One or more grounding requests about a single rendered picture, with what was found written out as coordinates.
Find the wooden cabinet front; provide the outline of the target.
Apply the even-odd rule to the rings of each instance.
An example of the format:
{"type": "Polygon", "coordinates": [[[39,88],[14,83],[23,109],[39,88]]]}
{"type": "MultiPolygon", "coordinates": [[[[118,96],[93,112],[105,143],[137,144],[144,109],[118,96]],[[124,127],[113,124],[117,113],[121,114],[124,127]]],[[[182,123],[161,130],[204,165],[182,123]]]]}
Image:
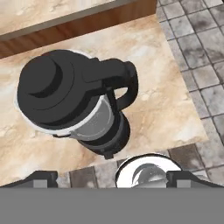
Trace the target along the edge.
{"type": "Polygon", "coordinates": [[[115,0],[0,35],[0,59],[156,13],[158,0],[115,0]]]}

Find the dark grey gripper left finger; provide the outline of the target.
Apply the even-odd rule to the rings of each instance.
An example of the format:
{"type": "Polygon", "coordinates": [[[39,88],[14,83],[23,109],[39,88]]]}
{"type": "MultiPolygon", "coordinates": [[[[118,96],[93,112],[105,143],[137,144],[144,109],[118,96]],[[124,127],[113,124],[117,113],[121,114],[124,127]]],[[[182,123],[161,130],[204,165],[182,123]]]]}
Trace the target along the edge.
{"type": "Polygon", "coordinates": [[[35,171],[25,179],[3,185],[3,188],[57,188],[56,171],[35,171]]]}

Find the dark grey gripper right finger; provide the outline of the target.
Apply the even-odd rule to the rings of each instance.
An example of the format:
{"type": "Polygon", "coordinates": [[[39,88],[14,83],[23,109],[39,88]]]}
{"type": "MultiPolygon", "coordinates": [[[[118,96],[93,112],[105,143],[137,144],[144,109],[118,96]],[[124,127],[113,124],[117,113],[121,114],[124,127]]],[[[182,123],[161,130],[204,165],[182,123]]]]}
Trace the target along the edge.
{"type": "Polygon", "coordinates": [[[221,188],[221,185],[202,180],[189,171],[168,171],[166,173],[168,188],[221,188]]]}

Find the black blender lid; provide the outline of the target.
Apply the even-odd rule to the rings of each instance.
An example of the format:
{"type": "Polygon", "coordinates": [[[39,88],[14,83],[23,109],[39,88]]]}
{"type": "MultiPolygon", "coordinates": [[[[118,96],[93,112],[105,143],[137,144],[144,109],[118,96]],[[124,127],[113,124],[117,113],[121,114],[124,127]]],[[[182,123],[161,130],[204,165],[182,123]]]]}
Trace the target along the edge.
{"type": "Polygon", "coordinates": [[[84,120],[100,100],[96,68],[100,61],[70,50],[52,50],[21,70],[17,104],[29,122],[62,130],[84,120]]]}

